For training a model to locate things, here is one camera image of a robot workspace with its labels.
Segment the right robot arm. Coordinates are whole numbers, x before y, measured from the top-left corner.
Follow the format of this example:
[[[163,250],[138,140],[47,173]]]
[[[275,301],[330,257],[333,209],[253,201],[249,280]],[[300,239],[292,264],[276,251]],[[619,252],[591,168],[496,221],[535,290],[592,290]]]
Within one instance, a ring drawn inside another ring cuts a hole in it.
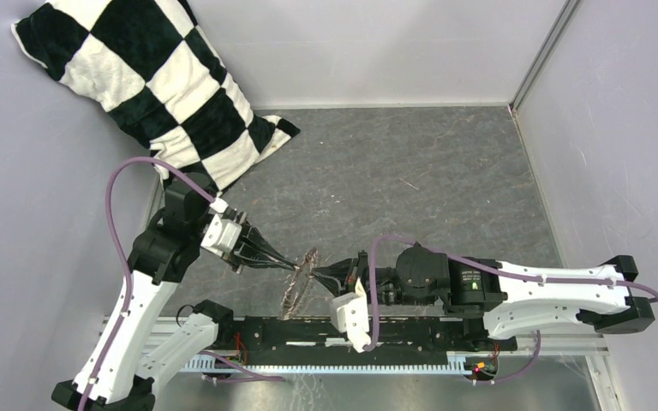
[[[651,298],[631,290],[638,271],[628,255],[586,269],[557,269],[451,258],[415,243],[393,267],[371,269],[369,262],[360,252],[313,271],[335,298],[332,319],[340,330],[350,317],[377,313],[381,305],[439,304],[445,317],[463,320],[460,336],[472,349],[557,325],[633,334],[655,321]]]

